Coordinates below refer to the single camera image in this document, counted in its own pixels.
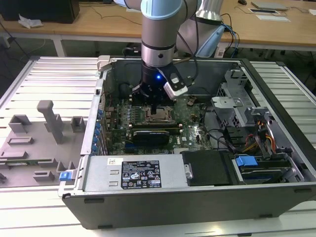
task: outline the blue cable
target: blue cable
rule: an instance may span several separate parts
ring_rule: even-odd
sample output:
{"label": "blue cable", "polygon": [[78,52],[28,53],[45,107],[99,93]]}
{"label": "blue cable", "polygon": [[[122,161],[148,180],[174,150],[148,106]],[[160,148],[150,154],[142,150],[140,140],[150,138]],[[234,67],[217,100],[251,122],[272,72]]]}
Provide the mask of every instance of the blue cable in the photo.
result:
{"label": "blue cable", "polygon": [[234,55],[235,55],[235,53],[237,52],[237,37],[236,37],[236,34],[235,34],[235,32],[232,30],[232,28],[230,27],[230,26],[228,26],[228,25],[226,25],[226,24],[222,24],[226,29],[228,29],[230,32],[231,32],[231,34],[235,37],[235,49],[234,49],[234,51],[233,51],[233,54],[232,54],[232,56],[231,56],[231,58],[233,58],[234,57]]}

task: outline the floor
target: floor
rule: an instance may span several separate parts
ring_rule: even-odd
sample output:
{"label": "floor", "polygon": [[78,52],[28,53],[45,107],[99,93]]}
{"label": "floor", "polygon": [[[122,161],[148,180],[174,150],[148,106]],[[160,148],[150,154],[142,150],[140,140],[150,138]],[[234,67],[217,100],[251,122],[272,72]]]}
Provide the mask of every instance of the floor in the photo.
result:
{"label": "floor", "polygon": [[[23,50],[34,56],[57,56],[55,47],[51,40],[43,39],[16,39]],[[94,42],[65,40],[64,46],[67,55],[70,57],[95,57]],[[99,42],[100,55],[122,55],[122,50],[126,43],[122,42]],[[233,49],[229,49],[225,54],[230,57]],[[265,59],[266,51],[261,49],[250,50],[239,49],[239,54],[235,58],[247,58],[250,61],[281,61],[306,84],[309,90],[316,92],[316,54],[312,56],[310,52],[286,51],[281,55],[276,50],[273,56]],[[25,63],[28,61],[21,49],[13,41],[7,50],[0,50],[0,97],[11,85],[15,77],[19,74]]]}

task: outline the motherboard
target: motherboard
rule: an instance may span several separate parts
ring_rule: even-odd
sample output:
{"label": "motherboard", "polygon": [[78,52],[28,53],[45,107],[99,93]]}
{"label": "motherboard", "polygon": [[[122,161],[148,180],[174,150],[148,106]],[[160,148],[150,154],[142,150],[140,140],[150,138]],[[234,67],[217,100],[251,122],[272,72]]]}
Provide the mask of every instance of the motherboard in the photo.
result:
{"label": "motherboard", "polygon": [[157,107],[136,106],[128,99],[111,100],[106,106],[104,127],[109,155],[179,154],[182,151],[211,150],[202,125],[205,103],[183,97]]}

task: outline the power supply label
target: power supply label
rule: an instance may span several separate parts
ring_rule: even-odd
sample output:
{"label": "power supply label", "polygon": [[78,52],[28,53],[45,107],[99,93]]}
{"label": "power supply label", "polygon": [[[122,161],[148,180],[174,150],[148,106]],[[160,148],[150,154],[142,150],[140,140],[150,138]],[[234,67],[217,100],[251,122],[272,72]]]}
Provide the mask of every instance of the power supply label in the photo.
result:
{"label": "power supply label", "polygon": [[122,189],[161,188],[158,160],[122,162]]}

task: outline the laptop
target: laptop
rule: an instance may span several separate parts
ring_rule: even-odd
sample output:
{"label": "laptop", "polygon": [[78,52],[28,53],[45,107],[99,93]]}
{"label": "laptop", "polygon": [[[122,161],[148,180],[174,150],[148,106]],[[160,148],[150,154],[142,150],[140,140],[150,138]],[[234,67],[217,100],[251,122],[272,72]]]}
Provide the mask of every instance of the laptop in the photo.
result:
{"label": "laptop", "polygon": [[264,1],[252,1],[251,3],[258,9],[280,10],[280,11],[288,10],[286,6],[280,3],[264,2]]}

